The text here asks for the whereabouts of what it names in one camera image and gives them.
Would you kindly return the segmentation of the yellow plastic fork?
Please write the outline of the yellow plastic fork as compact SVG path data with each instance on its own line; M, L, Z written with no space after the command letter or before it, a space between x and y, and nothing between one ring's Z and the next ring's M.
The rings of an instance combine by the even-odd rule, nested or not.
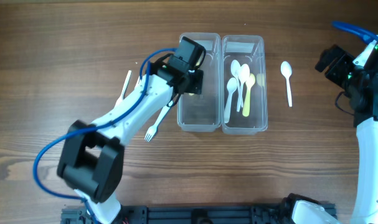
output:
M200 59L197 61L193 70L189 71L191 75L191 88L189 90L189 95L200 95L202 92L202 84L204 79L204 71L201 70L201 66L205 60L206 51L204 50L201 54Z

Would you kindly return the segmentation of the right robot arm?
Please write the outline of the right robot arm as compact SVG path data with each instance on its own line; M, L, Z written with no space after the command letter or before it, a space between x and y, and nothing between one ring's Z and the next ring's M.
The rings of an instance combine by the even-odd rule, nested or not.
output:
M315 69L343 89L353 110L359 174L351 223L378 223L378 43L373 40L357 57L332 45Z

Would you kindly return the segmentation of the yellow plastic spoon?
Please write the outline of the yellow plastic spoon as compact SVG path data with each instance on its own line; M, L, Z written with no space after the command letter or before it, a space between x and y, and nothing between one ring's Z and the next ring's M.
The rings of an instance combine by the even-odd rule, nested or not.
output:
M250 114L251 89L252 89L252 87L254 86L255 83L256 83L255 75L251 73L249 78L245 82L246 94L245 94L245 100L244 100L244 103L243 103L243 111L242 111L242 115L244 117L248 117L249 114Z

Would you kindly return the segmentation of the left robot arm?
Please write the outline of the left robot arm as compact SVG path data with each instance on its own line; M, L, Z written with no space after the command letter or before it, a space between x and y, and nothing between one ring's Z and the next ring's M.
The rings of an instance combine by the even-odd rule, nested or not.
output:
M90 124L77 120L63 137L57 175L79 195L93 223L119 220L122 206L115 190L131 138L155 112L174 106L181 95L201 93L206 48L182 37L177 48L162 53L155 62L144 60L140 84L111 111Z

